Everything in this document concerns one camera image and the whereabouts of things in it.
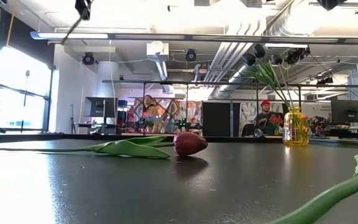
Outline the red artificial tulip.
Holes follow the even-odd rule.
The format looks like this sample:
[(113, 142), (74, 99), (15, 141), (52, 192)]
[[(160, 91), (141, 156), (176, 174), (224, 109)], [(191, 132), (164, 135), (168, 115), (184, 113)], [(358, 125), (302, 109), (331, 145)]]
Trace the red artificial tulip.
[(166, 142), (166, 136), (134, 137), (80, 148), (32, 149), (32, 152), (94, 152), (109, 156), (127, 156), (144, 159), (169, 159), (171, 155), (161, 148), (172, 146), (176, 155), (190, 156), (208, 147), (204, 137), (190, 132), (181, 132)]
[(83, 15), (81, 15), (76, 22), (70, 27), (69, 31), (67, 32), (66, 36), (60, 42), (61, 45), (65, 45), (65, 42), (69, 38), (70, 34), (78, 27), (79, 23), (83, 20)]
[(352, 178), (327, 189), (302, 207), (269, 224), (313, 224), (336, 204), (358, 193), (358, 155), (354, 159), (356, 167)]

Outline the green stems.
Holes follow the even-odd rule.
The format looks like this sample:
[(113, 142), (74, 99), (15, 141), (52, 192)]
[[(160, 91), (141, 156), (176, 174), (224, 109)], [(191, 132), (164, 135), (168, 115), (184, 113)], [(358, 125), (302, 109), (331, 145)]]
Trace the green stems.
[(244, 73), (252, 78), (256, 79), (259, 83), (263, 83), (274, 91), (278, 97), (284, 102), (287, 107), (293, 106), (291, 96), (285, 96), (283, 85), (279, 82), (278, 76), (275, 73), (271, 61), (266, 61), (262, 58), (257, 58), (255, 55), (246, 53), (242, 56), (242, 59), (250, 68), (254, 68), (255, 71), (246, 70)]

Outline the yellow glass vase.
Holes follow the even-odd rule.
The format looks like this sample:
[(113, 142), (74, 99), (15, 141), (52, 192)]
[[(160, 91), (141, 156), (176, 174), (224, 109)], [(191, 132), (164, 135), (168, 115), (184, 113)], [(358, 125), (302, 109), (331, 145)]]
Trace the yellow glass vase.
[(290, 107), (283, 123), (283, 143), (286, 146), (306, 146), (309, 144), (307, 117), (300, 107)]

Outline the long ceiling light fixture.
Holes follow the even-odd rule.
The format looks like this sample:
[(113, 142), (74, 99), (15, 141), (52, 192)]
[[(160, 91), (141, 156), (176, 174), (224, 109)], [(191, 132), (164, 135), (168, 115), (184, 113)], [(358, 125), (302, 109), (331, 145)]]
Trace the long ceiling light fixture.
[(30, 32), (30, 36), (33, 39), (63, 39), (67, 37), (68, 39), (108, 39), (107, 34), (92, 34), (92, 33), (57, 33), (57, 32)]

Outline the white ceiling projector box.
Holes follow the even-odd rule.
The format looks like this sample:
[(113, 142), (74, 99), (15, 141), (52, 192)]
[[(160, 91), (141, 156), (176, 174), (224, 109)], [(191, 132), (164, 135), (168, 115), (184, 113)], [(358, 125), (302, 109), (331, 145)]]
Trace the white ceiling projector box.
[(164, 62), (170, 58), (169, 43), (159, 40), (152, 41), (146, 45), (147, 58), (153, 62)]

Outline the grey screen on stand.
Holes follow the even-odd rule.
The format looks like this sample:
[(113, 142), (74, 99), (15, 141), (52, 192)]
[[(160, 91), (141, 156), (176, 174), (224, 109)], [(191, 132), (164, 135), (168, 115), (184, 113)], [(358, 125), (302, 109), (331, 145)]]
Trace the grey screen on stand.
[(83, 116), (114, 118), (117, 110), (117, 98), (86, 97)]

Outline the black computer monitor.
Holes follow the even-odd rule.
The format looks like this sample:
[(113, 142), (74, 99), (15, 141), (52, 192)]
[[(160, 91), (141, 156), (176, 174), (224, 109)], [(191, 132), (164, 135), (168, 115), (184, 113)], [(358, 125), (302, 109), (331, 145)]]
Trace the black computer monitor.
[(358, 100), (331, 101), (333, 123), (358, 123)]

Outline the person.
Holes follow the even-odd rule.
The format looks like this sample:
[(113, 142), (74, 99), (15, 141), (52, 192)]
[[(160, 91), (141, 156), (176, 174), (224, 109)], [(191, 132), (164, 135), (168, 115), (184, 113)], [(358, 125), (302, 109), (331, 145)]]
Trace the person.
[(151, 133), (160, 133), (160, 114), (158, 112), (156, 101), (150, 95), (144, 96), (144, 108), (142, 111), (142, 116), (147, 121), (148, 126), (152, 128)]
[(269, 123), (271, 116), (281, 116), (284, 121), (284, 115), (279, 112), (272, 111), (272, 104), (268, 100), (264, 100), (260, 104), (261, 112), (256, 116), (255, 127), (260, 129), (265, 135), (275, 136), (274, 128)]

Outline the red flower bouquet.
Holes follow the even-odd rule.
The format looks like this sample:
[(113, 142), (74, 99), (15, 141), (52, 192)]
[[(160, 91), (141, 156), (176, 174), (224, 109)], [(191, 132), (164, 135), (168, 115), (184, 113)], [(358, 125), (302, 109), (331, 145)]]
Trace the red flower bouquet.
[(269, 123), (274, 128), (274, 135), (278, 136), (282, 134), (283, 119), (281, 116), (271, 116)]

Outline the black partition panel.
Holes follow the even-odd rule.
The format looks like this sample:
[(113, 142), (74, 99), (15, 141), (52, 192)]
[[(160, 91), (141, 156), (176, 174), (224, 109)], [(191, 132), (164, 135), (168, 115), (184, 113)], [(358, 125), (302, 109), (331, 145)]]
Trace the black partition panel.
[(240, 104), (203, 103), (203, 136), (238, 137)]

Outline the silver ventilation duct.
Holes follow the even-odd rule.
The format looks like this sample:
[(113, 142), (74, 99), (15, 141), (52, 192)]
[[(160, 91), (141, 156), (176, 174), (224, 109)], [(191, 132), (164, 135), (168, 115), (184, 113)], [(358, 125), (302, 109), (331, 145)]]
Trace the silver ventilation duct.
[[(237, 21), (228, 25), (225, 35), (262, 35), (267, 28), (266, 18)], [(220, 82), (253, 45), (251, 42), (222, 42), (204, 77), (204, 82)]]

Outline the colourful wall mural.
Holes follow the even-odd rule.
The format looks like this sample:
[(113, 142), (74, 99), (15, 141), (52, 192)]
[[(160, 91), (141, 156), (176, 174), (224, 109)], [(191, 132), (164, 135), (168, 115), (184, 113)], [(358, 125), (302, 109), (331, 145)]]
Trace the colourful wall mural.
[[(161, 130), (160, 133), (152, 134), (176, 134), (185, 131), (202, 134), (202, 102), (175, 98), (154, 98), (154, 100), (160, 114)], [(151, 133), (152, 128), (142, 116), (143, 108), (143, 98), (136, 98), (134, 104), (128, 107), (127, 121), (124, 124), (126, 132)]]

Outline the black overhead frame rail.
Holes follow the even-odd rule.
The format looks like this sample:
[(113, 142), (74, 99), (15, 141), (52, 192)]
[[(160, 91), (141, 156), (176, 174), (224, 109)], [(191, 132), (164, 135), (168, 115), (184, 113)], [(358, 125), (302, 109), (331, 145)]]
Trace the black overhead frame rail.
[[(102, 80), (102, 83), (114, 84), (159, 84), (159, 85), (208, 85), (208, 86), (221, 86), (221, 85), (238, 85), (238, 86), (266, 86), (263, 83), (236, 83), (236, 82), (185, 82), (185, 81), (147, 81), (147, 80)], [(287, 86), (294, 87), (335, 87), (335, 88), (358, 88), (358, 85), (310, 85), (310, 84), (297, 84), (290, 83)]]

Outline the black metal table frame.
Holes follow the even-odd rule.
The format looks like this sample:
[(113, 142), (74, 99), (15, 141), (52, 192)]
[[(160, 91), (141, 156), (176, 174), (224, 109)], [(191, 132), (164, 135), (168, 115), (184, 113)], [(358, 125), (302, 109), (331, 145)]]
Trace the black metal table frame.
[[(116, 141), (129, 138), (143, 138), (143, 135), (90, 135), (90, 134), (0, 134), (0, 143), (2, 142), (20, 142), (20, 141), (51, 141), (58, 139), (82, 139), (95, 141)], [(241, 138), (241, 137), (205, 137), (208, 142), (220, 143), (282, 143), (281, 138)]]

